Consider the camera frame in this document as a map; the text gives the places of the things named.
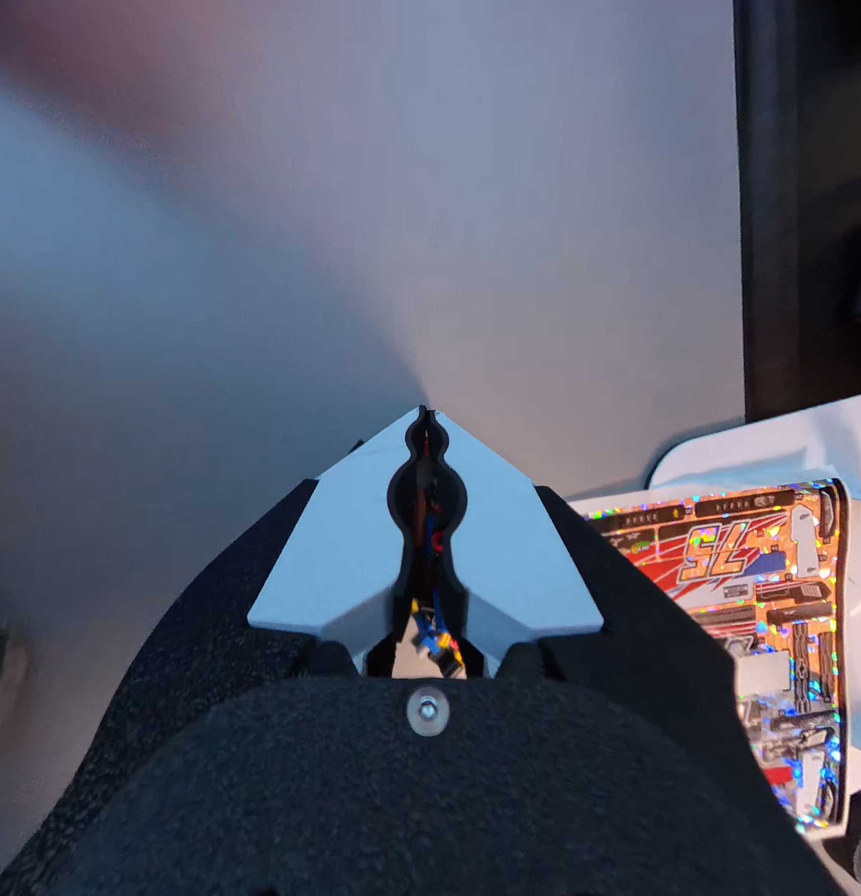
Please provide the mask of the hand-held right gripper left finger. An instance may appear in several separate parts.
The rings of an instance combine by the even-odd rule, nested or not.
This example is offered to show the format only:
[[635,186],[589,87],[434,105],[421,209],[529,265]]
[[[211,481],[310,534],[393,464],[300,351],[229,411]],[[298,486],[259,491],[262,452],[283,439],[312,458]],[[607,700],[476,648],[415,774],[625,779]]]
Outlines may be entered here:
[[250,610],[248,625],[346,647],[358,674],[392,632],[405,535],[390,508],[397,473],[414,462],[417,407],[319,475]]

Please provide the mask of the white metal book stand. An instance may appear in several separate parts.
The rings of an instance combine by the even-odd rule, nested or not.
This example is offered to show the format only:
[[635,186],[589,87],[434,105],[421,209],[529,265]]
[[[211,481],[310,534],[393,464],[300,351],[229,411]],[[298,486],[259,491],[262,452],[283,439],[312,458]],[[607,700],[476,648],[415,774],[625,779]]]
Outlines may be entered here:
[[698,491],[773,487],[830,477],[842,481],[849,500],[843,641],[850,801],[842,835],[811,841],[799,834],[817,847],[846,890],[858,892],[861,884],[851,876],[847,832],[852,826],[861,827],[861,396],[683,442],[656,464],[644,490],[574,498],[569,504],[572,508],[575,502],[581,508],[607,508],[623,505],[624,497],[634,505],[648,498],[661,500]]

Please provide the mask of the holographic sticker sheet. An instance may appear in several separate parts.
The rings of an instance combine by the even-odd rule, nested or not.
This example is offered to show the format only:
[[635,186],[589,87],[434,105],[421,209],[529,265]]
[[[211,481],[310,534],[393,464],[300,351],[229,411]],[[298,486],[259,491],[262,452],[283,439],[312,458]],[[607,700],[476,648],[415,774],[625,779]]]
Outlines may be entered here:
[[835,477],[574,510],[735,664],[750,750],[811,841],[849,809],[844,573],[849,500]]

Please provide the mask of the pile of colourful lego pieces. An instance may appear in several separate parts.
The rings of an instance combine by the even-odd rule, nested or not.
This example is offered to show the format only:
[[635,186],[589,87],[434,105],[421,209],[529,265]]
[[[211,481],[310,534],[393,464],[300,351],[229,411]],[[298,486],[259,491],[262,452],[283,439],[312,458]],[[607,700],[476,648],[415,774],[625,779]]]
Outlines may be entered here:
[[440,599],[444,510],[436,479],[418,489],[414,515],[414,554],[411,572],[411,619],[417,632],[413,644],[425,651],[443,678],[466,670],[459,644],[448,631]]

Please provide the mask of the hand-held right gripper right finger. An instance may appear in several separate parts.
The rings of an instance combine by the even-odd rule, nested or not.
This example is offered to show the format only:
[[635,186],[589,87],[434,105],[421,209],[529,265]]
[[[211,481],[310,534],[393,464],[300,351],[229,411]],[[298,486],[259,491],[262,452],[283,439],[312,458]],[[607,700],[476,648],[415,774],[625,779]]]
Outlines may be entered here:
[[467,676],[494,676],[515,644],[601,633],[602,612],[534,480],[432,410],[441,467],[456,479],[447,560],[456,606],[444,619]]

